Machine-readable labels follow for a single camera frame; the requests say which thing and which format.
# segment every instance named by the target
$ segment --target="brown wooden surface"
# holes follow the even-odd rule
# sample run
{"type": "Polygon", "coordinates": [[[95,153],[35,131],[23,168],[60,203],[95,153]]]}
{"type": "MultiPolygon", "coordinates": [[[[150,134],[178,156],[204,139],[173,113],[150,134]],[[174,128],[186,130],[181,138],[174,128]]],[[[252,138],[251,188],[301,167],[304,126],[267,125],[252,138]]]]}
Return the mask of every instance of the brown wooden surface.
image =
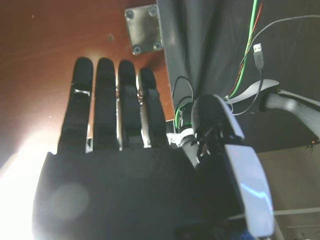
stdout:
{"type": "Polygon", "coordinates": [[[165,118],[173,118],[164,52],[132,55],[126,8],[154,0],[32,0],[0,3],[0,144],[16,151],[30,135],[59,137],[73,67],[80,56],[151,67],[165,118]]]}

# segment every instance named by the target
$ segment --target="robotic hand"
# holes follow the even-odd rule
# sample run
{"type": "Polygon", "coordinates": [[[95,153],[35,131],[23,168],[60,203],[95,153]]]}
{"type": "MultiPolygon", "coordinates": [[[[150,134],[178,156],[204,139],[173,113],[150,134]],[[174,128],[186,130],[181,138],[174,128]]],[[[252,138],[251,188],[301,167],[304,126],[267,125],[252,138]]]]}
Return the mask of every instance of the robotic hand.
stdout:
{"type": "Polygon", "coordinates": [[[76,61],[57,154],[47,154],[35,194],[34,239],[227,239],[234,233],[228,217],[241,214],[242,229],[270,236],[266,177],[254,151],[241,146],[243,133],[226,104],[217,96],[194,104],[192,144],[198,150],[189,160],[183,148],[169,147],[153,73],[144,68],[139,78],[142,98],[133,64],[122,61],[117,98],[114,64],[100,59],[93,150],[86,153],[93,64],[76,61]],[[140,103],[151,148],[144,148],[141,137],[140,103]],[[202,111],[205,104],[213,114],[202,111]],[[197,171],[194,160],[202,165],[197,171]]]}

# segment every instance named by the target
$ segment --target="metal bracket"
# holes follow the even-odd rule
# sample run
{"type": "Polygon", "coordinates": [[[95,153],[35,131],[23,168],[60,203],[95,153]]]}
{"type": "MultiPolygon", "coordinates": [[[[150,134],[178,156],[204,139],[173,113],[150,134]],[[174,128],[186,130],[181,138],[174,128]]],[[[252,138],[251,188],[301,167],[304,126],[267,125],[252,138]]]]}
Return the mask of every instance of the metal bracket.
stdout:
{"type": "Polygon", "coordinates": [[[128,8],[124,13],[132,44],[132,54],[160,51],[163,41],[156,4],[128,8]]]}

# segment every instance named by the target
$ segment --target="metal plate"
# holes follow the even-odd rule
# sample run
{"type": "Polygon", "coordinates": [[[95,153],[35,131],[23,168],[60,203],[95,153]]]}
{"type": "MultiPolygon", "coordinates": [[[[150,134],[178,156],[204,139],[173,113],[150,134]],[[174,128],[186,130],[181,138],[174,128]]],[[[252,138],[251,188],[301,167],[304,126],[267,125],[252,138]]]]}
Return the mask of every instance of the metal plate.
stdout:
{"type": "Polygon", "coordinates": [[[124,17],[134,55],[163,49],[156,4],[128,8],[124,17]]]}

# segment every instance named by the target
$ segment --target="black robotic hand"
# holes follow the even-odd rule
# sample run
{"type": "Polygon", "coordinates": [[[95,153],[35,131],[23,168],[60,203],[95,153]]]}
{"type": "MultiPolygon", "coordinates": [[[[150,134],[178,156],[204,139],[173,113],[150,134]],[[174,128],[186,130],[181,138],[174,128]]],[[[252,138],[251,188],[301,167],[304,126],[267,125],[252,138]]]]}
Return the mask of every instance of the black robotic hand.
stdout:
{"type": "Polygon", "coordinates": [[[84,57],[76,61],[57,154],[48,153],[35,194],[34,239],[216,239],[212,229],[222,206],[225,214],[237,214],[223,162],[196,172],[181,149],[170,149],[155,77],[146,68],[139,77],[152,147],[144,148],[133,64],[122,61],[117,76],[119,102],[114,64],[100,59],[93,151],[85,153],[93,64],[84,57]]]}

